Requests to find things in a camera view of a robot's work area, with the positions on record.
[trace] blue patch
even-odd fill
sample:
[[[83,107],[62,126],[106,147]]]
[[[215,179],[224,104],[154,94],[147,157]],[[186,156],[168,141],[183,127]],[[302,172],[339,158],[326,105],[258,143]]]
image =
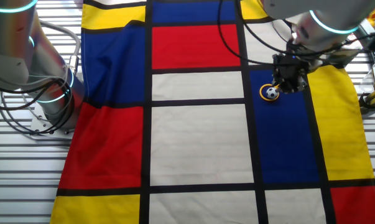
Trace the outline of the blue patch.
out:
[[[219,2],[153,2],[152,21],[161,22],[215,22],[218,18]],[[234,21],[234,2],[224,1],[222,21]]]
[[[272,71],[256,70],[250,75],[264,183],[318,182],[302,92],[280,93],[278,100],[267,102],[259,96],[259,90],[272,81]]]
[[[120,32],[82,34],[82,68],[89,102],[103,106],[144,101],[144,29],[127,25]]]

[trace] colorful cloth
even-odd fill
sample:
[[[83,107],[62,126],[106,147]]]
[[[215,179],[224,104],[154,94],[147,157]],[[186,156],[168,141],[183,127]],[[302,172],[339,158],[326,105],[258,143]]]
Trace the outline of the colorful cloth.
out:
[[[255,0],[224,1],[243,57],[285,42]],[[52,224],[375,224],[375,180],[354,86],[324,66],[274,102],[272,67],[223,45],[212,0],[85,0],[86,97]],[[283,22],[274,21],[288,38]]]

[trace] red rectangle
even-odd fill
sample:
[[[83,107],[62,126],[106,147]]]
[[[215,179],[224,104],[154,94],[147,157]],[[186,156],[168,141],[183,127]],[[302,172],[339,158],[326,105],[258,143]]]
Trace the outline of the red rectangle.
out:
[[[336,224],[375,224],[375,186],[331,189]]]
[[[236,25],[222,25],[227,44],[239,53]],[[239,66],[240,59],[222,43],[217,26],[155,27],[152,68]]]
[[[143,108],[83,108],[60,189],[140,187]]]

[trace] black and white ball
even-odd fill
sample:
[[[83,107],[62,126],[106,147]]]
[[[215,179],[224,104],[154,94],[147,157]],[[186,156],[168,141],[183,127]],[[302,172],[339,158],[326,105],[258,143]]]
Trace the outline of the black and white ball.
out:
[[[268,97],[268,99],[274,100],[278,95],[279,91],[274,87],[271,87],[266,91],[266,96]]]

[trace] metal grating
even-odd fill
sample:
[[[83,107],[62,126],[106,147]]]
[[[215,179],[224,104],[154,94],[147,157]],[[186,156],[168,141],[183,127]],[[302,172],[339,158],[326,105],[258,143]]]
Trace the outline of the metal grating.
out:
[[[40,0],[37,4],[41,19],[64,26],[79,36],[81,8],[81,0]],[[67,62],[74,41],[57,31],[47,28],[44,31]],[[369,63],[369,58],[360,54],[346,67],[358,96],[362,93],[358,85],[371,68]],[[6,100],[9,106],[23,104],[17,95],[7,94]],[[12,114],[30,126],[32,115],[28,110]],[[363,123],[375,173],[375,112],[364,115]],[[31,140],[15,132],[0,116],[0,223],[49,223],[68,147],[69,142]]]

